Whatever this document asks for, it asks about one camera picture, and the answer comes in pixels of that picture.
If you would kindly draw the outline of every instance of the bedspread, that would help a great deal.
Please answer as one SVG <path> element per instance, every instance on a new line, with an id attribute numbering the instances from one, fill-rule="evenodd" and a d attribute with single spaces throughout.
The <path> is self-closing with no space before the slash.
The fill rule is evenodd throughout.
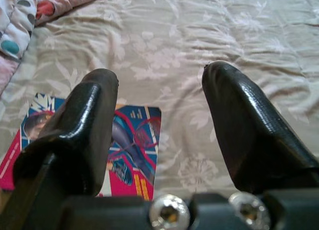
<path id="1" fill-rule="evenodd" d="M 242 70 L 319 157 L 318 36 L 319 0 L 95 0 L 35 28 L 0 98 L 0 153 L 35 93 L 65 98 L 108 68 L 120 103 L 162 110 L 155 196 L 227 195 L 235 188 L 201 88 L 204 65 Z"/>

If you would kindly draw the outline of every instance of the metal screw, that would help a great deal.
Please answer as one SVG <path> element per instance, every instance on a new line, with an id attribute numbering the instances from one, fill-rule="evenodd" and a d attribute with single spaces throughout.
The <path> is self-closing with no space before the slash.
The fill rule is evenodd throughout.
<path id="1" fill-rule="evenodd" d="M 264 203 L 256 196 L 238 192 L 232 194 L 228 202 L 239 216 L 253 230 L 269 230 L 270 217 Z"/>
<path id="2" fill-rule="evenodd" d="M 190 214 L 186 203 L 171 194 L 155 199 L 149 216 L 155 230 L 185 230 L 189 226 Z"/>

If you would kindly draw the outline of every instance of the polka dot fabric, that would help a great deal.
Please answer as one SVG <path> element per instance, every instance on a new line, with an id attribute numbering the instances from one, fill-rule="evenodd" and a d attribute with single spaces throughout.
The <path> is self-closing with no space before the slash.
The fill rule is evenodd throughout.
<path id="1" fill-rule="evenodd" d="M 38 0 L 0 0 L 0 52 L 6 59 L 19 60 L 34 28 Z"/>

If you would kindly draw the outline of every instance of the gray bedsheet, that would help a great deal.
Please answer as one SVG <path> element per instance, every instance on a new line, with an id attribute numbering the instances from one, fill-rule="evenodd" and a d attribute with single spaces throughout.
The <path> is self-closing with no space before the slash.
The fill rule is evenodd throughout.
<path id="1" fill-rule="evenodd" d="M 0 98 L 0 156 L 35 93 L 64 98 L 104 67 L 119 78 L 120 103 L 162 110 L 155 196 L 228 195 L 203 66 L 241 69 L 318 157 L 318 47 L 319 0 L 96 0 L 35 29 Z"/>

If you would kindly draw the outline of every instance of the black plastic arm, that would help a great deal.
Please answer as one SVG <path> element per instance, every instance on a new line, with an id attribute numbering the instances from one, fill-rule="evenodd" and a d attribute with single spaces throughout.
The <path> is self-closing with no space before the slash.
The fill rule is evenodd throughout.
<path id="1" fill-rule="evenodd" d="M 70 195 L 100 191 L 118 92 L 107 69 L 87 74 L 14 164 L 15 190 L 0 229 L 53 230 Z"/>
<path id="2" fill-rule="evenodd" d="M 272 190 L 259 197 L 271 215 L 271 230 L 318 229 L 318 189 Z M 194 194 L 186 203 L 191 215 L 187 230 L 252 229 L 219 194 Z M 153 230 L 147 218 L 150 205 L 140 197 L 71 197 L 56 230 Z"/>
<path id="3" fill-rule="evenodd" d="M 261 193 L 319 186 L 319 163 L 262 90 L 225 62 L 207 65 L 203 90 L 235 186 Z"/>

